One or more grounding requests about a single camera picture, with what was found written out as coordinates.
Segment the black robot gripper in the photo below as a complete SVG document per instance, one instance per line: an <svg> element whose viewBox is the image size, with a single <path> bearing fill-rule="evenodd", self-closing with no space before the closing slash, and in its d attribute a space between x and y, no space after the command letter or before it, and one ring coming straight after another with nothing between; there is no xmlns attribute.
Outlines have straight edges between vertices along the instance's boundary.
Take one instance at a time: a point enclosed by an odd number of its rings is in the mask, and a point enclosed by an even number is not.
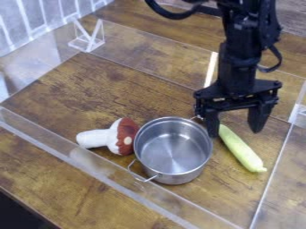
<svg viewBox="0 0 306 229"><path fill-rule="evenodd" d="M229 93L213 82L207 88L193 93L195 115L204 117L211 138L219 136L219 112L245 109L247 123L253 133L259 133L265 125L272 108L278 103L279 81L255 80L255 85L243 93Z"/></svg>

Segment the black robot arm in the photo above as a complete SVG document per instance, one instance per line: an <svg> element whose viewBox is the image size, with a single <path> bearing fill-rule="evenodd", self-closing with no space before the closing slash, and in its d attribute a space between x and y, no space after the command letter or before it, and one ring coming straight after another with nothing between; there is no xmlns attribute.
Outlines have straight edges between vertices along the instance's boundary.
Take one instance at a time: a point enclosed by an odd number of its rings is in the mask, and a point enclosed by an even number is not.
<svg viewBox="0 0 306 229"><path fill-rule="evenodd" d="M204 119L208 135L219 136L219 113L245 109L252 132L260 132L278 103L279 81L259 80L257 72L272 72L257 65L261 52L275 48L280 26L276 0L217 0L225 39L220 43L217 79L193 93L195 115Z"/></svg>

